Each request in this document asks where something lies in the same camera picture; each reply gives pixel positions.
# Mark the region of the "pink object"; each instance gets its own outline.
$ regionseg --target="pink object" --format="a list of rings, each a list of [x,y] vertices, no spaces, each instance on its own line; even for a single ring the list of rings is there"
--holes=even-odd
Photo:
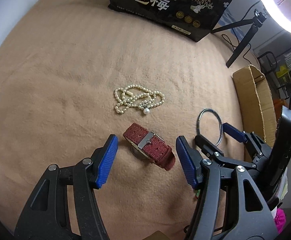
[[[280,208],[277,209],[277,214],[274,218],[275,225],[277,226],[279,234],[283,231],[283,227],[287,222],[284,211]]]

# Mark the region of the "metal screw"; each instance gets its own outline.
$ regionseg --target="metal screw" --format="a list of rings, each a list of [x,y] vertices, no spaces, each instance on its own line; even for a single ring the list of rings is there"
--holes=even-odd
[[[91,159],[90,159],[90,158],[85,158],[85,159],[83,159],[82,163],[83,163],[84,165],[88,165],[88,164],[91,163]]]
[[[245,171],[245,168],[243,166],[239,165],[239,166],[237,166],[237,170],[239,172],[244,172]]]
[[[203,159],[202,162],[204,165],[211,165],[212,164],[212,162],[209,159]]]
[[[55,169],[57,168],[57,166],[55,164],[51,164],[48,169],[49,171],[55,171]]]

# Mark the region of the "tripod stand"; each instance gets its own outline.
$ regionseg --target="tripod stand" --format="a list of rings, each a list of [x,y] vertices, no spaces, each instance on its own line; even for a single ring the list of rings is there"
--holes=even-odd
[[[211,31],[211,33],[218,33],[225,30],[229,30],[232,28],[249,25],[252,24],[250,30],[247,32],[247,34],[244,36],[242,41],[239,43],[238,47],[234,50],[232,56],[226,63],[226,66],[229,68],[232,63],[238,58],[238,56],[241,54],[241,52],[244,50],[244,48],[249,44],[251,39],[254,37],[254,35],[258,32],[259,28],[262,27],[264,21],[266,20],[266,17],[263,13],[258,12],[258,10],[254,11],[254,17],[249,20],[241,20],[239,22],[231,23],[225,26],[222,26],[220,28],[214,29]]]

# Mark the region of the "red watch strap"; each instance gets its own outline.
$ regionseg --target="red watch strap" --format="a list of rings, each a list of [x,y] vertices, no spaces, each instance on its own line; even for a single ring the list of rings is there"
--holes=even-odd
[[[123,136],[143,155],[152,159],[156,165],[167,171],[170,170],[175,163],[175,156],[172,153],[172,148],[157,135],[154,135],[142,149],[138,147],[138,144],[148,133],[146,128],[133,123]]]

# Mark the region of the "fabric watch strap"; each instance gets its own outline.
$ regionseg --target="fabric watch strap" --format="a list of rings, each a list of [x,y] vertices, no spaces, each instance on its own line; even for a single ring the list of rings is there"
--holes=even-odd
[[[155,133],[149,132],[137,123],[133,123],[124,132],[123,136],[133,147],[159,167],[164,168],[166,171],[173,167],[175,156],[172,148]]]

